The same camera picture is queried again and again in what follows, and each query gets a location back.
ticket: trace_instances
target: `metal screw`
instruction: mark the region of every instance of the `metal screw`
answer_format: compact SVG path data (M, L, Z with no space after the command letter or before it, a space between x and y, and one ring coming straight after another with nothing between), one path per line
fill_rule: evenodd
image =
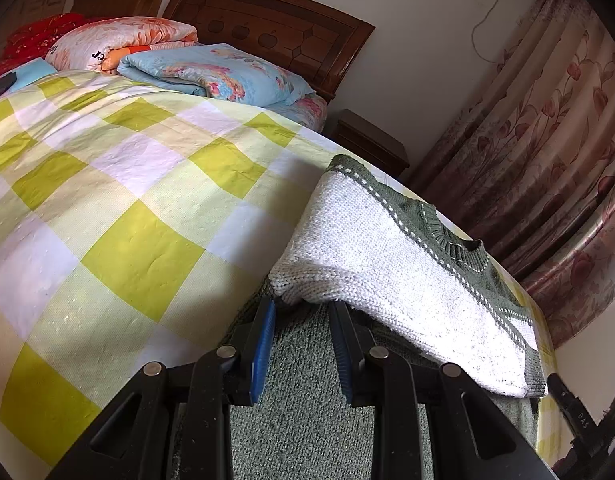
M216 355L223 359L234 357L236 355L236 348L231 345L225 345L216 350Z
M369 354L375 359L385 359L389 355L389 352L384 346L372 346L372 348L369 349Z
M149 376L155 376L161 373L161 370L162 370L161 364L157 363L156 361L152 361L151 363L148 363L143 367L143 374L149 375Z
M441 370L447 377L458 377L461 374L461 368L454 363L444 364Z

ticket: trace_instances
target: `curtain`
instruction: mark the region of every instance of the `curtain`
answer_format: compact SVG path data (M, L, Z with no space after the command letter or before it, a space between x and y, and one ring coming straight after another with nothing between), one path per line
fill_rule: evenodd
M559 346L615 298L615 44L585 0L537 0L409 187L481 238Z

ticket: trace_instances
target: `white cord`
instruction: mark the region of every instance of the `white cord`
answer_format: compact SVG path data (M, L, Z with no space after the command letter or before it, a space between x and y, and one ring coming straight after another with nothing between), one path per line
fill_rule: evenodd
M494 1L494 3L492 4L492 7L490 7L490 10L487 11L487 14L484 16L484 18L480 22L476 23L476 25L472 29L472 48L474 49L474 52L476 52L476 56L480 57L483 61L487 61L488 63L497 63L497 61L492 61L490 59L484 58L483 56L481 56L481 54L479 54L478 50L476 49L476 45L474 43L474 33L476 32L476 29L480 27L485 22L485 20L489 17L490 12L494 10L494 7L496 7L496 4L498 2L499 0Z

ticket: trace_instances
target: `folded quilt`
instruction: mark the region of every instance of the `folded quilt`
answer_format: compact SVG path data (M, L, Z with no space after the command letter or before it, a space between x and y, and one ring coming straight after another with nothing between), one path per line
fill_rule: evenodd
M120 60L118 73L186 94L260 107L291 105L314 92L301 76L226 43L130 54Z
M529 311L479 240L462 240L434 206L380 184L337 155L270 272L286 303L343 300L436 362L455 362L496 394L545 394Z

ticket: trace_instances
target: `wooden nightstand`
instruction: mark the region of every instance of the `wooden nightstand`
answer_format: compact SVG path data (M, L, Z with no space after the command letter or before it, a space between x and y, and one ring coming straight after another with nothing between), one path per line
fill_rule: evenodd
M410 165L405 148L398 140L351 110L341 112L329 137L394 178Z

